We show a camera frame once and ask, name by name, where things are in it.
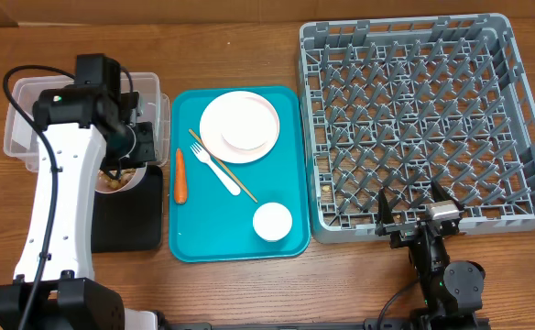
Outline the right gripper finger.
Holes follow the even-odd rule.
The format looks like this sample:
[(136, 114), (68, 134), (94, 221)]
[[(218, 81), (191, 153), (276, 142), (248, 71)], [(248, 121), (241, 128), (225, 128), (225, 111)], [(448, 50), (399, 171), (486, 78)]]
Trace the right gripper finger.
[(434, 202), (453, 201), (453, 197), (436, 181), (431, 181), (431, 197)]
[(392, 209), (389, 206), (388, 199), (386, 197), (386, 190), (381, 188), (377, 194), (377, 220), (376, 224), (381, 225), (391, 225), (394, 223), (394, 218), (392, 214)]

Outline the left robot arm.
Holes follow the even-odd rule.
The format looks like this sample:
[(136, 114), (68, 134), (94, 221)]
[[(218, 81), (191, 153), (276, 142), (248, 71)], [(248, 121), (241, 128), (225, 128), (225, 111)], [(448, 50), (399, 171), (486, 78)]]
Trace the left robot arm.
[(135, 311), (93, 278), (97, 173), (128, 157), (131, 95), (105, 84), (42, 92), (28, 122), (40, 140), (38, 183), (27, 243), (14, 279), (0, 285), (4, 329), (160, 329), (157, 312)]

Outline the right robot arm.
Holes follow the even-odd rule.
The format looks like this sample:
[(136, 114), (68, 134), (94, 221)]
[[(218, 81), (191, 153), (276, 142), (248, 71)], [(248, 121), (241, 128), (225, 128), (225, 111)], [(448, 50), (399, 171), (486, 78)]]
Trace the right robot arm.
[(483, 307), (482, 293), (486, 272), (474, 261), (452, 261), (444, 239), (459, 233), (464, 206), (436, 181), (431, 182), (433, 202), (426, 213), (410, 224), (398, 224), (386, 190), (377, 195), (376, 234), (388, 236), (392, 248), (407, 248), (417, 279), (398, 291), (384, 305), (376, 321), (378, 329), (387, 324), (385, 316), (391, 304), (415, 285), (425, 306), (410, 312), (407, 319), (393, 324), (401, 329), (488, 329), (489, 321), (476, 317)]

